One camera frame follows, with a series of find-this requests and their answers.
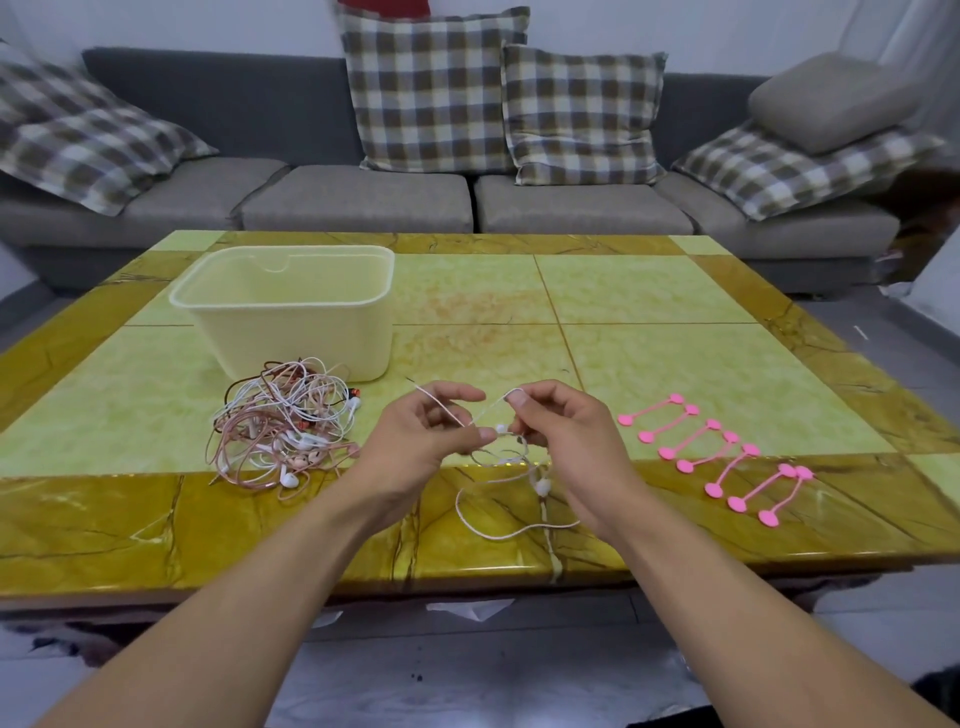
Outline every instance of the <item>sofa seat cushion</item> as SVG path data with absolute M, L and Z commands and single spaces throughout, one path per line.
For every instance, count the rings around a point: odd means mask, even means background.
M 235 209 L 285 169 L 274 159 L 187 161 L 116 217 L 7 178 L 0 188 L 0 240 L 24 248 L 145 250 L 176 230 L 237 230 Z
M 689 215 L 697 232 L 747 260 L 879 255 L 900 228 L 893 215 L 851 198 L 756 223 L 725 197 L 677 172 L 670 172 L 654 190 Z
M 298 167 L 244 204 L 246 230 L 473 232 L 460 175 L 376 172 L 341 165 Z
M 474 186 L 482 232 L 688 235 L 693 225 L 646 184 L 520 187 L 481 177 Z

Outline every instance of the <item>finger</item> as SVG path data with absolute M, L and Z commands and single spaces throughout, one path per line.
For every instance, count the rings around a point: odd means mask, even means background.
M 525 425 L 517 416 L 514 416 L 514 421 L 507 427 L 507 431 L 517 437 L 522 437 L 528 445 L 537 445 L 541 448 L 546 447 L 546 438 L 536 430 Z
M 454 452 L 470 453 L 484 448 L 496 440 L 496 430 L 492 427 L 457 427 L 432 435 L 434 454 L 439 458 Z
M 452 402 L 444 402 L 444 404 L 446 405 L 446 408 L 450 410 L 450 413 L 460 422 L 466 424 L 472 422 L 473 418 L 472 415 L 470 415 L 469 410 L 461 407 L 459 404 L 453 404 Z M 447 414 L 436 403 L 434 403 L 432 408 L 428 408 L 426 410 L 426 423 L 429 427 L 438 425 L 459 427 L 459 425 L 450 417 L 450 414 Z
M 437 400 L 483 401 L 487 394 L 482 389 L 460 381 L 431 381 L 418 386 L 407 397 L 426 405 L 428 402 L 436 404 Z
M 550 433 L 564 423 L 565 418 L 562 415 L 551 412 L 528 396 L 524 389 L 517 389 L 507 395 L 507 403 L 514 409 L 521 422 L 543 434 L 547 440 L 550 439 Z
M 556 379 L 522 384 L 519 388 L 531 399 L 538 401 L 545 407 L 558 409 L 564 412 L 567 417 L 593 401 L 593 397 L 586 392 L 581 392 L 579 389 Z

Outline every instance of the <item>gray sofa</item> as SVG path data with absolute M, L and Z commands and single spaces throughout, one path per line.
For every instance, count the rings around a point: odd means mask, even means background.
M 787 292 L 824 292 L 866 280 L 898 227 L 846 199 L 748 223 L 675 173 L 654 187 L 517 187 L 504 176 L 361 170 L 342 59 L 93 48 L 84 62 L 221 155 L 182 164 L 115 218 L 0 179 L 0 240 L 59 289 L 95 285 L 174 230 L 267 230 L 705 233 Z M 653 127 L 663 166 L 742 122 L 764 80 L 667 73 Z

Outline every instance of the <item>cream plastic basket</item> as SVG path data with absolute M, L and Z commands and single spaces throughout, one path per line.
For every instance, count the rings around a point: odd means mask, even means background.
M 316 356 L 342 365 L 336 376 L 369 381 L 390 361 L 393 280 L 394 252 L 375 245 L 239 247 L 200 260 L 170 303 L 234 379 Z

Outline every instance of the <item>checkered throw pillow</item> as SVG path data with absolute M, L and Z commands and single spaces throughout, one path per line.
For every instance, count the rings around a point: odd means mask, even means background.
M 896 176 L 943 143 L 896 127 L 814 157 L 748 121 L 688 152 L 673 168 L 759 222 Z
M 181 160 L 215 154 L 79 71 L 0 63 L 0 170 L 64 200 L 118 215 Z
M 500 46 L 526 42 L 529 8 L 386 20 L 340 7 L 350 96 L 367 169 L 510 172 Z
M 503 115 L 517 184 L 639 184 L 664 173 L 648 131 L 666 54 L 503 49 Z

